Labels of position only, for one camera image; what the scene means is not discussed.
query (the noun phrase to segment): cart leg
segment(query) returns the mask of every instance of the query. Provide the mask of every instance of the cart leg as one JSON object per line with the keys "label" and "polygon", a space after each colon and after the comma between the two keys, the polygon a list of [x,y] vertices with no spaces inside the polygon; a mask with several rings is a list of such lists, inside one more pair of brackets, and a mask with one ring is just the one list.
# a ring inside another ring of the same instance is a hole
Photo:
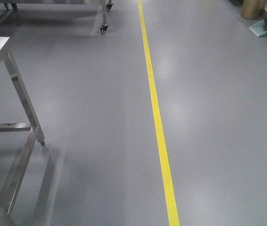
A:
{"label": "cart leg", "polygon": [[108,23],[107,23],[107,12],[106,12],[106,5],[105,5],[105,0],[101,0],[102,2],[102,13],[103,13],[103,24],[100,28],[101,33],[105,34],[108,28]]}
{"label": "cart leg", "polygon": [[17,4],[16,3],[11,3],[11,6],[13,9],[17,9]]}
{"label": "cart leg", "polygon": [[112,6],[113,6],[113,1],[112,0],[108,0],[108,3],[106,4],[106,10],[110,11]]}

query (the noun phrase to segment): brown cylinder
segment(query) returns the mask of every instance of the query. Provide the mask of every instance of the brown cylinder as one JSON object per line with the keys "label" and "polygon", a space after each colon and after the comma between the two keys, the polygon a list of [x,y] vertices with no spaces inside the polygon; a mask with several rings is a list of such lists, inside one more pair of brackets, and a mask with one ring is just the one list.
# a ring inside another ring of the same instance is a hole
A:
{"label": "brown cylinder", "polygon": [[241,16],[248,20],[258,19],[266,1],[267,0],[244,0]]}

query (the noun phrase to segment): floor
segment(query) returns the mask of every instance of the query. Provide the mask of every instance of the floor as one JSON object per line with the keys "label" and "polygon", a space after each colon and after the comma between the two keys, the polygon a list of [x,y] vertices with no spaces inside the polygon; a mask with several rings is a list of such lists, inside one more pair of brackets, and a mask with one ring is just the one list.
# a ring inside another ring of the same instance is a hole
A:
{"label": "floor", "polygon": [[[143,0],[185,226],[267,226],[267,37],[227,0]],[[18,5],[1,26],[46,136],[12,215],[22,226],[166,226],[138,1]],[[0,64],[0,123],[26,121]],[[0,133],[0,191],[27,133]]]}

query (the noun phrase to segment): metal frame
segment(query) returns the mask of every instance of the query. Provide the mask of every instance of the metal frame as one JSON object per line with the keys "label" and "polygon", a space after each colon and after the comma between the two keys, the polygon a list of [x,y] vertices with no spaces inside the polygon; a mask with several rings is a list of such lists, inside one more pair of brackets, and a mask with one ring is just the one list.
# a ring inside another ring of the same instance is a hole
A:
{"label": "metal frame", "polygon": [[107,12],[113,6],[112,0],[0,0],[0,3],[5,4],[7,10],[0,16],[0,23],[5,20],[13,11],[8,10],[8,3],[13,4],[13,9],[17,8],[16,4],[71,4],[71,5],[102,5],[103,23],[100,28],[101,33],[106,33],[108,28]]}
{"label": "metal frame", "polygon": [[15,224],[9,216],[12,214],[34,144],[36,140],[41,143],[42,146],[44,146],[45,143],[44,134],[40,127],[33,105],[24,86],[24,82],[15,63],[15,59],[9,51],[11,40],[9,38],[0,37],[0,42],[5,42],[0,49],[0,62],[2,60],[4,61],[29,120],[29,123],[0,124],[0,132],[30,131],[21,156],[18,161],[15,162],[15,168],[10,170],[0,193],[0,225],[14,226]]}

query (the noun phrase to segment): metal cart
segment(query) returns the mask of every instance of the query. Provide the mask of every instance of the metal cart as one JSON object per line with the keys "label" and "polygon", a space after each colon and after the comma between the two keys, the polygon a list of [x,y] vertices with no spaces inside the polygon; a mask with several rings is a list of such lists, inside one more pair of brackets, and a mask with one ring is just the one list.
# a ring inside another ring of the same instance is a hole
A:
{"label": "metal cart", "polygon": [[13,207],[24,178],[24,174],[31,157],[31,153],[36,140],[44,143],[44,135],[26,91],[15,60],[9,51],[11,40],[7,37],[0,37],[0,62],[4,61],[13,85],[23,105],[24,111],[28,117],[29,123],[9,123],[0,124],[0,132],[29,131],[29,136],[24,145],[20,158],[16,162],[16,167],[11,170],[7,176],[5,184],[0,193],[0,225],[15,226],[10,218]]}
{"label": "metal cart", "polygon": [[0,0],[0,3],[5,4],[8,10],[8,4],[11,4],[13,9],[17,9],[17,4],[71,4],[71,5],[102,5],[103,23],[100,28],[101,33],[106,33],[108,28],[107,13],[110,11],[113,3],[112,0]]}

